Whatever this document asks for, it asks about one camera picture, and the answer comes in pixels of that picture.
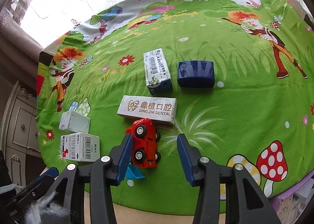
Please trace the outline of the red toy car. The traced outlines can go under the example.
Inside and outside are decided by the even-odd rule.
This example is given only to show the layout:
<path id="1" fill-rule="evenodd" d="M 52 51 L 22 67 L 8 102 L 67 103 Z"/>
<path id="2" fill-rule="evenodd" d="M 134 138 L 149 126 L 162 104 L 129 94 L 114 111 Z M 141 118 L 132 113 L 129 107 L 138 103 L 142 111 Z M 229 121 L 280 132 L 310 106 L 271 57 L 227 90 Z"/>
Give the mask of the red toy car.
<path id="1" fill-rule="evenodd" d="M 136 120 L 126 129 L 126 133 L 131 134 L 133 138 L 131 163 L 140 168 L 156 168 L 161 160 L 161 154 L 158 152 L 161 134 L 153 120 Z"/>

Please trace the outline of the blue plastic piece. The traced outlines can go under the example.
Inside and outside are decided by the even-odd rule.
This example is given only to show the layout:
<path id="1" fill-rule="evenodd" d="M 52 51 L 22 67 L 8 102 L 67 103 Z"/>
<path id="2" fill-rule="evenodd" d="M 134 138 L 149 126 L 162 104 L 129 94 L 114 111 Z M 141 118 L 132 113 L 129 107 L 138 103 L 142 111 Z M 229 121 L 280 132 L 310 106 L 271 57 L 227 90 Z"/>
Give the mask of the blue plastic piece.
<path id="1" fill-rule="evenodd" d="M 145 176 L 141 173 L 141 171 L 136 166 L 130 163 L 127 167 L 125 178 L 128 180 L 137 180 L 137 179 L 143 179 L 145 178 Z"/>

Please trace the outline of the white red medicine box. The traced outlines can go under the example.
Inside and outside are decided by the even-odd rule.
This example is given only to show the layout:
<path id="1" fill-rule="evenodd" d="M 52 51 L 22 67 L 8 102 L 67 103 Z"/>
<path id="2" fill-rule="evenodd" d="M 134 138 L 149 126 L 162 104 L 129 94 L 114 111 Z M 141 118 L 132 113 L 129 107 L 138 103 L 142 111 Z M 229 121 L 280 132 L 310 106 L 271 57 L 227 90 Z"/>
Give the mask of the white red medicine box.
<path id="1" fill-rule="evenodd" d="M 99 137 L 82 132 L 62 135 L 61 158 L 78 162 L 94 162 L 100 158 Z"/>

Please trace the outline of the purple cardboard storage box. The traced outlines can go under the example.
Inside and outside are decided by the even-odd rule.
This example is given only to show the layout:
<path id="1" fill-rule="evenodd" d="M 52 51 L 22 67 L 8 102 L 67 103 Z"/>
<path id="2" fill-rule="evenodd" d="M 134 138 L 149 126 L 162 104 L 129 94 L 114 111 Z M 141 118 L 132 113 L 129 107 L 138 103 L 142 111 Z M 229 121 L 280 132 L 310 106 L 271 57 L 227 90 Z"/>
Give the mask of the purple cardboard storage box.
<path id="1" fill-rule="evenodd" d="M 297 223 L 313 198 L 313 171 L 269 201 L 281 223 Z"/>

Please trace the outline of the beige plush cushion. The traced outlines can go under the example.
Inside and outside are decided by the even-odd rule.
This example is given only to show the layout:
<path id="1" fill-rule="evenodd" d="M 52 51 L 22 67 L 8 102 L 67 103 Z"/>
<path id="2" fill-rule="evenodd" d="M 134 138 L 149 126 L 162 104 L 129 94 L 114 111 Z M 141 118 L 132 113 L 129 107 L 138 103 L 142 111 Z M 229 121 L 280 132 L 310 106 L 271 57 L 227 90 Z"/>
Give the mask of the beige plush cushion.
<path id="1" fill-rule="evenodd" d="M 85 192 L 84 194 L 84 220 L 85 223 L 90 222 L 90 203 L 89 203 L 89 192 Z M 167 214 L 157 214 L 152 212 L 140 211 L 128 207 L 123 207 L 121 205 L 113 204 L 115 217 L 117 223 L 192 223 L 193 216 L 175 216 L 175 215 L 167 215 Z M 225 223 L 225 213 L 219 214 L 219 223 Z"/>

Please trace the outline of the small white cube box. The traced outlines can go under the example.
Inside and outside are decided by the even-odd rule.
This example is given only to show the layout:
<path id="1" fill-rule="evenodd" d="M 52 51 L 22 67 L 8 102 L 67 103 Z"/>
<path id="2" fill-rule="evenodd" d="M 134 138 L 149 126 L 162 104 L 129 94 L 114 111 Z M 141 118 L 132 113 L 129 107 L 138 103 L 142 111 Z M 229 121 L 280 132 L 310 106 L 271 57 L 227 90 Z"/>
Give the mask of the small white cube box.
<path id="1" fill-rule="evenodd" d="M 58 128 L 59 130 L 66 130 L 73 133 L 88 133 L 90 128 L 90 118 L 79 114 L 76 111 L 66 111 L 61 116 Z"/>

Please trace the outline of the white dental box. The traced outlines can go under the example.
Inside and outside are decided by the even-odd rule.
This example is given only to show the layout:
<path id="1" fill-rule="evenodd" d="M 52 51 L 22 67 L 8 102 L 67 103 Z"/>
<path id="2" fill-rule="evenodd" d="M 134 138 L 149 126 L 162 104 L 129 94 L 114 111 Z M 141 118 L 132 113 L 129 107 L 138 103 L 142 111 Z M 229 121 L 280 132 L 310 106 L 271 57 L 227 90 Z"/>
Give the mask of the white dental box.
<path id="1" fill-rule="evenodd" d="M 158 123 L 175 125 L 177 100 L 168 97 L 123 96 L 117 114 L 122 117 L 149 118 Z"/>

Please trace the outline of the white cabinet with drawers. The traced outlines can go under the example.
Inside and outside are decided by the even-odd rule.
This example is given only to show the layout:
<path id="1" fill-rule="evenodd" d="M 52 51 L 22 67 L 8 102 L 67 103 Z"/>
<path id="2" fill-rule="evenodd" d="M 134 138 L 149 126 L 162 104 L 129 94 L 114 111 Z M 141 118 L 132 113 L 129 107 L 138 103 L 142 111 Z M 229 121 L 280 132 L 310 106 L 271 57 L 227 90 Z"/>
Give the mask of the white cabinet with drawers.
<path id="1" fill-rule="evenodd" d="M 16 82 L 1 123 L 1 150 L 14 184 L 26 186 L 43 166 L 36 128 L 36 98 Z"/>

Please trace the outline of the white barcode medicine box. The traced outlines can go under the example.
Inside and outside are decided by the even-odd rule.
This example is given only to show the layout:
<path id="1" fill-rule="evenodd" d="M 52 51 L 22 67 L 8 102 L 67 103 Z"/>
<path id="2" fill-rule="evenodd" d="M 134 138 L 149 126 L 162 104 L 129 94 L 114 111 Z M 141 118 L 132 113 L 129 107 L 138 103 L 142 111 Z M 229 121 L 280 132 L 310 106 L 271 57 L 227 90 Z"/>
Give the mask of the white barcode medicine box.
<path id="1" fill-rule="evenodd" d="M 143 54 L 145 81 L 152 96 L 173 89 L 171 75 L 162 48 Z"/>

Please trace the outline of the dark blue small box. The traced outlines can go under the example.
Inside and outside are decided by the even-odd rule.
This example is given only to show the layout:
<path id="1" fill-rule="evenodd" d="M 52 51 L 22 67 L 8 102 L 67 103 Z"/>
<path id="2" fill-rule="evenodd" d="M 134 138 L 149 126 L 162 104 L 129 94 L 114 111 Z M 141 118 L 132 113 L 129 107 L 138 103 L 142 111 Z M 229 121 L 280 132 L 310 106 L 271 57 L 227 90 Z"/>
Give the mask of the dark blue small box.
<path id="1" fill-rule="evenodd" d="M 215 84 L 214 63 L 207 60 L 180 61 L 177 82 L 180 87 L 213 88 Z"/>

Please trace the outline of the green cartoon tablecloth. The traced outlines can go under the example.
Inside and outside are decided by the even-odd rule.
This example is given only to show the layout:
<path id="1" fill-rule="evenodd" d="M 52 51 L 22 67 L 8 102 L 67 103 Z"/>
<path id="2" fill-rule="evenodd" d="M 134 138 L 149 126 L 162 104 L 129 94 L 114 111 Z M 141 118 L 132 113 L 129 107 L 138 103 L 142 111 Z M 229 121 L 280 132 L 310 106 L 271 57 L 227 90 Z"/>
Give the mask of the green cartoon tablecloth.
<path id="1" fill-rule="evenodd" d="M 37 129 L 45 164 L 63 170 L 58 126 L 90 118 L 101 155 L 132 124 L 123 96 L 148 97 L 143 54 L 162 48 L 177 100 L 175 125 L 160 125 L 156 168 L 112 190 L 115 203 L 192 215 L 198 190 L 184 177 L 177 135 L 220 165 L 236 161 L 275 196 L 313 170 L 313 26 L 294 0 L 125 0 L 77 24 L 38 66 Z M 180 87 L 180 61 L 214 63 L 213 88 Z"/>

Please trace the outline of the brown drape curtain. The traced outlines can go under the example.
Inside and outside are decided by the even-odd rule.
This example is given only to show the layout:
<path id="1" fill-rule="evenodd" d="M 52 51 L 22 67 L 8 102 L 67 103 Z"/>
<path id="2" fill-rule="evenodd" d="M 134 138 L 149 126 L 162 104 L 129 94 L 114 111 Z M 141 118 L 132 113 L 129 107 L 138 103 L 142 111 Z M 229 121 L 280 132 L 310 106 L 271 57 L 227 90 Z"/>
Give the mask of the brown drape curtain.
<path id="1" fill-rule="evenodd" d="M 10 16 L 1 11 L 1 73 L 35 89 L 39 54 L 43 47 Z"/>

